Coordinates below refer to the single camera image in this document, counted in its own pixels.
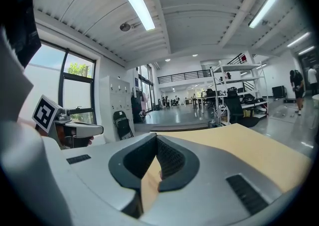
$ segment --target sky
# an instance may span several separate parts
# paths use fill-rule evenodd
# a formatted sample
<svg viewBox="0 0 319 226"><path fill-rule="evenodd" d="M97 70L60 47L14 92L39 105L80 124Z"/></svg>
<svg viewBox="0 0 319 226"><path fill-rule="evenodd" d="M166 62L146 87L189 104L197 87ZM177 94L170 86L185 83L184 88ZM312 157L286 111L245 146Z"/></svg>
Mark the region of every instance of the sky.
<svg viewBox="0 0 319 226"><path fill-rule="evenodd" d="M33 56L30 63L54 68L57 70L61 69L65 51L58 50L56 48L49 47L47 45L42 45L38 52ZM93 63L86 61L80 57L68 54L65 62L64 72L67 72L71 63L86 64L89 66L88 75L93 76Z"/></svg>

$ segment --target floor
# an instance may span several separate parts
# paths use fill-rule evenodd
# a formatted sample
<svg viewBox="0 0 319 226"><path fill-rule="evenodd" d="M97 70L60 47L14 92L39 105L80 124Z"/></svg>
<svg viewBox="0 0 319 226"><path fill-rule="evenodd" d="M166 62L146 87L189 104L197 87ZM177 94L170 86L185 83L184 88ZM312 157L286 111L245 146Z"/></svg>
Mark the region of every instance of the floor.
<svg viewBox="0 0 319 226"><path fill-rule="evenodd" d="M301 116L295 112L295 104L284 104L282 100L272 101L269 108L269 116L261 119L251 129L306 156L314 156L317 152L314 136L317 133L319 123L319 109L314 108L311 97L305 98ZM148 133L154 124L175 125L188 122L208 122L212 118L212 110L205 109L204 113L201 113L192 105L164 108L161 111L150 112L145 123L134 124L135 135Z"/></svg>

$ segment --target tree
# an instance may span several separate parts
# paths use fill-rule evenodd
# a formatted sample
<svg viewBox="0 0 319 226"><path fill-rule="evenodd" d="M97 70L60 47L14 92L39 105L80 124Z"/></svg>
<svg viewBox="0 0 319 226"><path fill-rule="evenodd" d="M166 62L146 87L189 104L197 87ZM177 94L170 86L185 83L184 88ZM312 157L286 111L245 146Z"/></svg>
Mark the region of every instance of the tree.
<svg viewBox="0 0 319 226"><path fill-rule="evenodd" d="M91 78L91 75L88 74L90 67L86 64L71 63L68 68L68 73L80 75L83 77ZM93 114L92 113L80 113L72 114L71 119L73 121L82 121L86 123L93 123Z"/></svg>
<svg viewBox="0 0 319 226"><path fill-rule="evenodd" d="M88 72L90 71L90 67L86 64L78 64L78 63L71 63L68 68L68 73L92 78L91 75L88 75Z"/></svg>

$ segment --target white cabinet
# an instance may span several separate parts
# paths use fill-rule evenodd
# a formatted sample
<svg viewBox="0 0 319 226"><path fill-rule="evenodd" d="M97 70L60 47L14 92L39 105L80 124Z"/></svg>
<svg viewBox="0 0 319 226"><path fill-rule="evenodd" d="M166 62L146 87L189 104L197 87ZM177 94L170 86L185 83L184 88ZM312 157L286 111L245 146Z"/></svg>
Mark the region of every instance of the white cabinet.
<svg viewBox="0 0 319 226"><path fill-rule="evenodd" d="M107 76L100 80L99 85L100 112L107 142L119 140L113 121L113 114L117 111L125 112L134 134L130 84Z"/></svg>

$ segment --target polished concrete floor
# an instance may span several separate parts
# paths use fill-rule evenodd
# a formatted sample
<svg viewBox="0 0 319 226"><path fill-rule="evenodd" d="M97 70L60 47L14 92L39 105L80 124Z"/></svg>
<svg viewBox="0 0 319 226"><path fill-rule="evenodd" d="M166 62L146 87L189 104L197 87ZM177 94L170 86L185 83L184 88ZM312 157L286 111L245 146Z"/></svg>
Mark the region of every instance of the polished concrete floor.
<svg viewBox="0 0 319 226"><path fill-rule="evenodd" d="M317 150L315 135L319 123L319 109L314 108L311 97L305 99L301 116L295 112L295 104L284 104L282 100L270 102L269 107L269 116L262 118L251 129L312 157L314 150ZM148 133L154 124L208 122L213 118L212 110L205 109L204 113L201 113L192 105L164 108L149 115L145 123L135 124L136 135Z"/></svg>

